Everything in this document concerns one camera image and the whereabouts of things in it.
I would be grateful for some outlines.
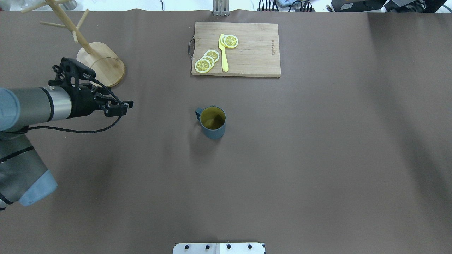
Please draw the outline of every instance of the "mug handle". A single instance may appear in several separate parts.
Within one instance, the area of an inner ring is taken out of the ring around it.
[[[197,108],[197,109],[195,110],[196,119],[199,120],[199,116],[201,115],[201,112],[202,112],[202,108]]]

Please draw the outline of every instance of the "lemon slice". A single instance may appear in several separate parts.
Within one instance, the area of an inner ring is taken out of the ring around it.
[[[239,39],[232,34],[225,34],[221,39],[221,43],[228,48],[235,48],[239,44]]]
[[[212,57],[215,62],[217,62],[218,59],[220,59],[220,54],[218,53],[218,51],[213,49],[207,50],[206,53],[204,53],[204,55]]]
[[[201,58],[195,62],[195,70],[199,73],[206,73],[210,71],[211,68],[212,65],[210,64],[210,61],[205,58]]]
[[[203,56],[201,57],[201,59],[207,59],[210,62],[211,68],[213,67],[213,65],[215,64],[215,59],[213,59],[213,57],[211,56]]]

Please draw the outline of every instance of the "knife handle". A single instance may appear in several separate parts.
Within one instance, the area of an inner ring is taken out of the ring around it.
[[[221,66],[222,66],[224,72],[229,71],[229,65],[227,64],[227,59],[226,59],[226,50],[221,51]]]

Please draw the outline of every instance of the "white bracket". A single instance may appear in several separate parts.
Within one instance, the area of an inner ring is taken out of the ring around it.
[[[176,244],[173,254],[265,254],[265,243]]]
[[[213,0],[214,16],[229,16],[229,0]]]

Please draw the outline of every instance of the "light blue joint cap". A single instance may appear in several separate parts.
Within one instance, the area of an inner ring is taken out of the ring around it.
[[[47,170],[22,195],[19,199],[19,203],[24,207],[32,205],[54,192],[57,189],[57,186],[58,184],[53,178],[52,173],[50,173],[50,170]]]
[[[0,88],[0,131],[8,130],[19,119],[20,103],[16,95],[5,88]]]

